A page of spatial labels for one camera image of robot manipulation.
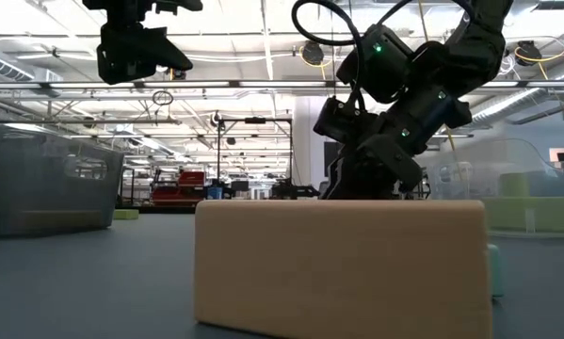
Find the grey translucent plastic bin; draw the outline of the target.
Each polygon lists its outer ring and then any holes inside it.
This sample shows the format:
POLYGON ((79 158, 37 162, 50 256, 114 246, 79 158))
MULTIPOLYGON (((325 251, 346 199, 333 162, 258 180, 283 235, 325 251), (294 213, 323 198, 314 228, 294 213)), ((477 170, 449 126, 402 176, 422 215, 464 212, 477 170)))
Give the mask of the grey translucent plastic bin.
POLYGON ((123 154, 0 126, 0 237, 109 227, 123 154))

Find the yellow cylinder block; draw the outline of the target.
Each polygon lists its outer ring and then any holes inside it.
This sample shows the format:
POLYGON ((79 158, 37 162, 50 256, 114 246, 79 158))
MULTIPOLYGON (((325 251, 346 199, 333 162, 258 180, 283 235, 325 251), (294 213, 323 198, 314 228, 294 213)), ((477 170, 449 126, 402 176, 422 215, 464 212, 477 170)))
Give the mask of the yellow cylinder block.
POLYGON ((523 172, 503 173, 499 176, 499 194, 503 197, 529 197, 527 175, 523 172))

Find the black metal frame rig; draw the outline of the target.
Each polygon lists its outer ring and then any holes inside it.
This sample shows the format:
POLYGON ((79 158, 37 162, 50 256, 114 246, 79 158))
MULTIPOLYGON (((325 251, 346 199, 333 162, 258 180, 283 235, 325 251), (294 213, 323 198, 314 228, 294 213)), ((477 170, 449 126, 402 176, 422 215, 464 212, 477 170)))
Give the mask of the black metal frame rig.
POLYGON ((226 186, 223 185, 220 176, 221 176, 221 168, 220 168, 220 162, 221 162, 221 139, 224 136, 225 133, 230 132, 237 123, 242 122, 245 124, 266 124, 268 122, 272 122, 274 123, 276 126, 278 126, 282 132, 284 132, 286 134, 286 136, 289 138, 289 166, 290 166, 290 170, 289 170, 289 174, 284 178, 284 179, 275 179, 276 181, 274 182, 275 184, 279 183, 279 182, 284 182, 286 184, 289 184, 290 186, 292 185, 292 179, 293 179, 293 170, 292 170, 292 166, 293 166, 293 162, 294 162, 294 138, 292 136, 293 133, 293 119, 292 118, 264 118, 264 117, 247 117, 247 118, 243 118, 243 119, 224 119, 224 118, 218 118, 217 121, 217 179, 215 180, 215 182, 213 183, 213 186, 217 186, 221 188, 221 199, 233 199, 235 198, 235 195, 237 192, 240 192, 239 189, 237 188, 232 188, 229 187, 227 188, 226 186), (220 129, 220 125, 224 122, 230 122, 231 125, 226 128, 225 132, 222 133, 221 129, 220 129), (280 127, 279 123, 280 122, 286 122, 289 124, 289 130, 286 131, 283 128, 280 127))

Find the teal rectangular block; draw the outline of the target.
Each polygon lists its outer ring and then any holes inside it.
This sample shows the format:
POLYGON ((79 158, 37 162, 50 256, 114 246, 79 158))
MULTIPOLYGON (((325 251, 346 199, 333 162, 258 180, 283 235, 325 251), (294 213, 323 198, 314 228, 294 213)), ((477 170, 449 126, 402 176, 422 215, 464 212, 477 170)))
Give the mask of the teal rectangular block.
POLYGON ((501 298, 504 296, 501 253, 496 245, 488 244, 488 264, 490 270, 491 296, 501 298))

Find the white pillar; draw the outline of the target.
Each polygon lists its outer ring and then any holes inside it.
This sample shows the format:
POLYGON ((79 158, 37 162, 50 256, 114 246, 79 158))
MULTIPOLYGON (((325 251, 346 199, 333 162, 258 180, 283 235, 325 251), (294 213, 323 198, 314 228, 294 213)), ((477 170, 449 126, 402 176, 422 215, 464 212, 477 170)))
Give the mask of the white pillar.
POLYGON ((301 96, 293 111, 293 180, 297 186, 319 189, 325 176, 326 139, 313 129, 325 96, 301 96))

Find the long yellow block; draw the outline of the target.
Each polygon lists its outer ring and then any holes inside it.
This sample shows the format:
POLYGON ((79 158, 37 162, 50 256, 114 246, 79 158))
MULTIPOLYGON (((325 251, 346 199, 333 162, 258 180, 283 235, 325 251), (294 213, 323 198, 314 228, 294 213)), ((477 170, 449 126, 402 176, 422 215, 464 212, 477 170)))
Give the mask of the long yellow block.
POLYGON ((495 197, 482 202, 490 230, 564 233, 564 197, 495 197))

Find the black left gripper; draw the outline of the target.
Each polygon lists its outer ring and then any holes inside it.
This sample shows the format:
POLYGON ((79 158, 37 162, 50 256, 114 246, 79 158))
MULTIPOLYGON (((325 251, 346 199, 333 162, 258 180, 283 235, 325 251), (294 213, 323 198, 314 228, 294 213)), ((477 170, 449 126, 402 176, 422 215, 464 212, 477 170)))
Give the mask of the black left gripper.
POLYGON ((168 38, 165 27, 145 28, 146 13, 154 10, 176 15, 178 8, 202 11, 201 0, 82 0, 89 10, 104 10, 106 24, 98 45, 98 73, 109 85, 155 74, 162 66, 186 72, 193 63, 168 38))

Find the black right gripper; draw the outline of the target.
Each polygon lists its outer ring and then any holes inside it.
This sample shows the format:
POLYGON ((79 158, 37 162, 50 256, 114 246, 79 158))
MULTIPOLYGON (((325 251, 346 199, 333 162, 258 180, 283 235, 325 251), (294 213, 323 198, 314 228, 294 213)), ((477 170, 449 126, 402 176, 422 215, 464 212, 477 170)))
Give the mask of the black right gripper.
MULTIPOLYGON (((357 147, 364 165, 357 176, 357 197, 398 200, 395 187, 406 192, 421 181, 414 157, 444 124, 443 101, 398 101, 375 121, 373 131, 357 147)), ((339 155, 329 166, 329 183, 321 200, 354 200, 354 154, 339 155)))

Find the clear plastic bin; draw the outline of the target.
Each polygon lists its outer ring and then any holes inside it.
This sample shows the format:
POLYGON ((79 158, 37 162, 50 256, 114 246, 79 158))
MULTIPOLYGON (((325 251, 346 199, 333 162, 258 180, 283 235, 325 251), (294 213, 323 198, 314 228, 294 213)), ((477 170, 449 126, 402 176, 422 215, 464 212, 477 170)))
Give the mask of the clear plastic bin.
POLYGON ((431 188, 430 202, 447 207, 453 219, 496 235, 564 237, 564 233, 520 233, 490 230, 486 224, 486 198, 499 194, 499 176, 523 172, 529 197, 564 197, 564 169, 550 162, 549 150, 539 151, 517 138, 485 140, 436 153, 422 161, 431 188))

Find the red tool cabinet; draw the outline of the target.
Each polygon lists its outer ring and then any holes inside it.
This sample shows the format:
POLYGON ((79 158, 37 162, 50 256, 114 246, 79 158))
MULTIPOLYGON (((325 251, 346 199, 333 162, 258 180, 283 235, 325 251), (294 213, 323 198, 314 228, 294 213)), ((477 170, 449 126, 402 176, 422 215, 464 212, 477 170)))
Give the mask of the red tool cabinet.
POLYGON ((181 170, 175 179, 161 179, 159 169, 151 183, 151 202, 155 206, 195 207, 206 197, 205 173, 181 170))

